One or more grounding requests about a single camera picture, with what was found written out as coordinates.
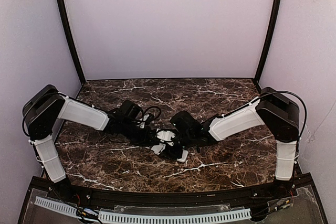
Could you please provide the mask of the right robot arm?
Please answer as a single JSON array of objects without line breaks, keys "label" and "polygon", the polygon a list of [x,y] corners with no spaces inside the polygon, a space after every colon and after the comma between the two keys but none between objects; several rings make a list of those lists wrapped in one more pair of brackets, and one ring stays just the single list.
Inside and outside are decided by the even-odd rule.
[{"label": "right robot arm", "polygon": [[287,95],[298,97],[289,91],[266,87],[260,96],[243,106],[227,114],[217,114],[203,123],[182,111],[170,120],[175,129],[158,130],[156,137],[166,144],[166,151],[172,151],[183,162],[187,147],[214,145],[239,132],[265,125],[277,145],[275,179],[269,195],[282,196],[292,187],[299,142],[306,126],[299,122],[299,106]]}]

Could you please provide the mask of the white red remote control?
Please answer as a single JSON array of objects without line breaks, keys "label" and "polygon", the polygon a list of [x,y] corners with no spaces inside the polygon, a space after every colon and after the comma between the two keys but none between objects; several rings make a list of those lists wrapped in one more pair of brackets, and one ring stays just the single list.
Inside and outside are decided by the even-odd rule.
[{"label": "white red remote control", "polygon": [[184,150],[181,146],[160,143],[154,145],[151,150],[161,158],[168,158],[174,161],[184,163],[187,159],[188,151]]}]

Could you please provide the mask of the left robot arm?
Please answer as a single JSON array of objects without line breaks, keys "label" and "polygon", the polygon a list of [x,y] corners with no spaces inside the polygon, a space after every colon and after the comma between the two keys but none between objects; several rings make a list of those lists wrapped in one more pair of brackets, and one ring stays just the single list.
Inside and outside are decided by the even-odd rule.
[{"label": "left robot arm", "polygon": [[154,116],[138,119],[138,115],[145,112],[132,101],[125,100],[120,107],[107,112],[62,94],[49,84],[24,105],[22,129],[50,180],[55,184],[68,184],[53,139],[57,120],[72,121],[107,134],[121,134],[134,145],[157,144],[155,131],[149,127]]}]

